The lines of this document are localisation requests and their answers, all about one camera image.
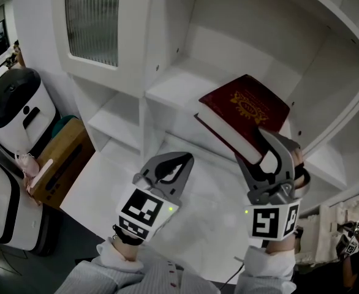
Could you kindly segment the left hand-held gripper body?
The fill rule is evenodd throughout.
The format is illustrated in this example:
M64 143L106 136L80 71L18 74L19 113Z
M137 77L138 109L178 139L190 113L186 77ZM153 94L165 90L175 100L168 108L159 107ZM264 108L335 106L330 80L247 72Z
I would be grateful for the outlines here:
M181 205L180 199L164 194L147 177L137 173L116 206L116 226L148 242Z

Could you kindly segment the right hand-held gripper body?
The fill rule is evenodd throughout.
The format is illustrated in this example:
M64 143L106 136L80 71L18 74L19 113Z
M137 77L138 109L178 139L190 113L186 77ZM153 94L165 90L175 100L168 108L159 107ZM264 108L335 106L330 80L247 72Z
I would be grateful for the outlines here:
M245 207L248 233L252 238L282 241L291 235L297 224L301 199L310 189L310 174L301 167L302 187L296 188L293 180L265 189L255 203Z

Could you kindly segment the dark red hardcover book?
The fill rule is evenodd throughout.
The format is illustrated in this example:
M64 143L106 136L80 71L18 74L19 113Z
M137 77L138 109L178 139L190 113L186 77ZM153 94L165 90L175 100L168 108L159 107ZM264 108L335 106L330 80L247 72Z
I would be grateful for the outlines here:
M273 91L246 74L201 97L194 117L236 155L257 164L268 152L259 128L278 133L289 112Z

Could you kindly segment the white shelf desk unit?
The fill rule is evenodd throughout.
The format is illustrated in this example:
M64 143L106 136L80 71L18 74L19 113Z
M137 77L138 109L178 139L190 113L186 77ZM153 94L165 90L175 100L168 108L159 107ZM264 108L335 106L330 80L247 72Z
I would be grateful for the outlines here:
M140 98L67 74L96 151L113 139L141 165L168 134L235 162L194 115L251 75L290 107L315 177L305 208L359 194L359 0L150 0Z

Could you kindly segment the person's right forearm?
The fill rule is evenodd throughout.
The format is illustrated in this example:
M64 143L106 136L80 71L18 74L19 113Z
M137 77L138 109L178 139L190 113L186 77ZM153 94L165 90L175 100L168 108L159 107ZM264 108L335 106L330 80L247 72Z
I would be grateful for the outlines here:
M295 267L295 237L270 241L266 248L248 247L244 271L238 277L235 294L292 294Z

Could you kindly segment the person's left forearm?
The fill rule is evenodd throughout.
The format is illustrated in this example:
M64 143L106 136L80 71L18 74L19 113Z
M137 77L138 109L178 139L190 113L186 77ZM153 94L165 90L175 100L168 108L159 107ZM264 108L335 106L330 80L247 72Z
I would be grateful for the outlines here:
M125 273L136 273L143 269L137 260L138 246L124 244L118 237L107 238L96 247L98 256L93 260L97 265Z

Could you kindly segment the person's right hand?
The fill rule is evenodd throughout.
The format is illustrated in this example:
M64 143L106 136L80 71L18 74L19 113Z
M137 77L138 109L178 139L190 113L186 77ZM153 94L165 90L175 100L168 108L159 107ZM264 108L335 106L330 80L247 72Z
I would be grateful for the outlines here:
M294 185L295 189L299 189L305 183L303 155L300 148L293 150L291 155L294 164Z

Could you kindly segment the white ornate vanity table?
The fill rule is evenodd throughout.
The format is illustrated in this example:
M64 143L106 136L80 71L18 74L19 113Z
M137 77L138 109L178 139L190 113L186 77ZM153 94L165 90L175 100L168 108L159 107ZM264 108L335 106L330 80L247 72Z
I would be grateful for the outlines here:
M314 266L337 261L336 245L342 235L338 225L348 221L359 221L359 194L333 206L320 205L317 213L300 219L303 234L295 254L296 264Z

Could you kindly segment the person's white ribbed cardigan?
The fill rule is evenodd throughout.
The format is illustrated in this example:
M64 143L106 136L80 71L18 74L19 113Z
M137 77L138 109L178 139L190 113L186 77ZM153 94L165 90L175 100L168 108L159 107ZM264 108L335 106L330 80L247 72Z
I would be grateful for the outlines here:
M143 269L125 273L81 262L55 291L55 294L220 294L210 281L174 263L145 257Z

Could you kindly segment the brown cardboard box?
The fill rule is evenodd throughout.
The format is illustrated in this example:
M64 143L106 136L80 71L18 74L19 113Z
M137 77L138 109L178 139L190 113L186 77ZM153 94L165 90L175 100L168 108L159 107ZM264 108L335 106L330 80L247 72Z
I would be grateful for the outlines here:
M95 153L83 122L71 119L37 158L40 168L53 159L53 165L37 183L33 196L45 205L60 209L70 188Z

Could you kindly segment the teal round object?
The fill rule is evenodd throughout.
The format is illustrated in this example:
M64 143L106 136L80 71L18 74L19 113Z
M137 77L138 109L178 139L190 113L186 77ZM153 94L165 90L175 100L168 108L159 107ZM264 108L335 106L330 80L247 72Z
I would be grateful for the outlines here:
M71 120L78 119L75 115L67 115L62 117L54 126L51 132L51 138L55 138L62 128Z

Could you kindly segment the pale pink flat stick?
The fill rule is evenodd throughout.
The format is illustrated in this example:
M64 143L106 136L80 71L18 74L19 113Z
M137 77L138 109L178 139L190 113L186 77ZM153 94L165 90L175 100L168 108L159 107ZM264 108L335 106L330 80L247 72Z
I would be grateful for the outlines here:
M37 186L37 183L43 178L43 176L46 174L48 169L53 165L53 159L49 159L43 167L40 169L38 174L31 180L28 187L28 192L32 195L32 193L35 191L35 188Z

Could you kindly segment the white and black machine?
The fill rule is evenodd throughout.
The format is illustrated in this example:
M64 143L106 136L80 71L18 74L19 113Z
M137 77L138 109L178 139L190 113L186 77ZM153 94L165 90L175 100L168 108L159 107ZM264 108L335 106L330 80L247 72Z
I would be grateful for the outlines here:
M0 163L0 244L46 257L57 245L62 214L38 205L23 180Z
M10 157L39 157L60 119L37 71L9 69L0 76L0 148Z

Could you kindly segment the ribbed glass cabinet door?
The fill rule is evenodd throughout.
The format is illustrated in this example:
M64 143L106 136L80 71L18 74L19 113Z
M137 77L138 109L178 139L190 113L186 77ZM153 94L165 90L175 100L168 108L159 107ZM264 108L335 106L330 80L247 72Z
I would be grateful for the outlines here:
M128 95L143 95L150 0L51 0L63 71Z

